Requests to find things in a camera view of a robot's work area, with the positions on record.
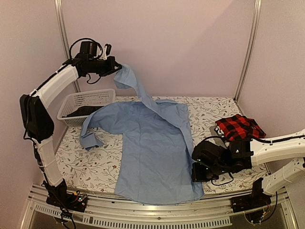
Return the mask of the light blue long sleeve shirt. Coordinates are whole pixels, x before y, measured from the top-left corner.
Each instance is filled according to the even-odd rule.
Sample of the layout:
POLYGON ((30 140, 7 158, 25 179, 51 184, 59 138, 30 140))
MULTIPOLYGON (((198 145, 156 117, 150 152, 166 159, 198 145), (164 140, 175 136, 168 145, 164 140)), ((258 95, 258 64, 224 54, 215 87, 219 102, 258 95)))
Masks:
POLYGON ((128 65, 116 73, 119 89, 135 90, 137 102, 111 103, 84 121, 80 144, 102 146, 92 128, 122 135, 122 159, 115 194, 151 205, 171 205, 203 197, 191 178, 193 139, 189 110, 173 100, 154 100, 128 65))

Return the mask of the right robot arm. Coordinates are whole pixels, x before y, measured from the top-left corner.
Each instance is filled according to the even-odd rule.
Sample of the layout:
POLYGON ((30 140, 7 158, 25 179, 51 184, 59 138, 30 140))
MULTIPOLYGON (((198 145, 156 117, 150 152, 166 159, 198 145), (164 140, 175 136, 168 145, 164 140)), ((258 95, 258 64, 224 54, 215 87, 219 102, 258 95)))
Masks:
POLYGON ((192 180, 208 182, 222 174, 238 173, 264 163, 290 159, 273 174, 253 183, 252 194, 246 198, 250 208, 264 202, 265 195, 274 195, 305 174, 305 131, 274 138, 246 138, 234 140, 227 147, 218 146, 207 139, 193 150, 192 180))

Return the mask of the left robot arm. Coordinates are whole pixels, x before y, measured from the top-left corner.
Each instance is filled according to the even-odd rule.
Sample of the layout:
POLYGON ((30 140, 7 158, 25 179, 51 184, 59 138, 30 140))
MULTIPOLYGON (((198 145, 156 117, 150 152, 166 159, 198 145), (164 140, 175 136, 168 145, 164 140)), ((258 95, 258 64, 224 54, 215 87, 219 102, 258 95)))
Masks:
POLYGON ((29 94, 20 97, 25 132, 23 138, 33 143, 34 155, 44 176, 44 186, 60 207, 67 207, 71 197, 60 174, 53 148, 54 122, 47 109, 71 83, 91 73, 105 77, 119 71, 122 65, 111 56, 112 46, 102 46, 91 38, 78 39, 79 53, 70 53, 62 66, 29 94))

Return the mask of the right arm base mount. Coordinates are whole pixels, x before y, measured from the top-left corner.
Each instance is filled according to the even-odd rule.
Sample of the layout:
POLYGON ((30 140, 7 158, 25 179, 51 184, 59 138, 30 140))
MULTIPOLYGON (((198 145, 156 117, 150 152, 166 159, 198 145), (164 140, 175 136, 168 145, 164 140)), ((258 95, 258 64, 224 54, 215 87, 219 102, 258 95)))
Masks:
POLYGON ((266 210, 260 209, 258 212, 246 213, 244 216, 251 224, 260 224, 267 221, 270 216, 267 216, 271 205, 271 196, 263 193, 262 188, 263 178, 259 178, 252 185, 252 192, 247 195, 237 196, 230 199, 231 209, 233 213, 252 210, 254 208, 262 208, 266 206, 266 210))

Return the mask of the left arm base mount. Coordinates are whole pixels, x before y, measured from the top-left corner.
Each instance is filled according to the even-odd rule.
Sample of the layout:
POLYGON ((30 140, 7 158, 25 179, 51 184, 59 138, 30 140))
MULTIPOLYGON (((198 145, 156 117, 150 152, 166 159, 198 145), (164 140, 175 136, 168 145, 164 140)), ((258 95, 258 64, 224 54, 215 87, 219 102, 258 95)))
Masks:
POLYGON ((50 186, 47 183, 45 183, 44 186, 48 191, 47 204, 63 208, 64 210, 85 212, 88 201, 88 196, 86 194, 80 193, 80 191, 68 193, 64 183, 57 187, 50 186))

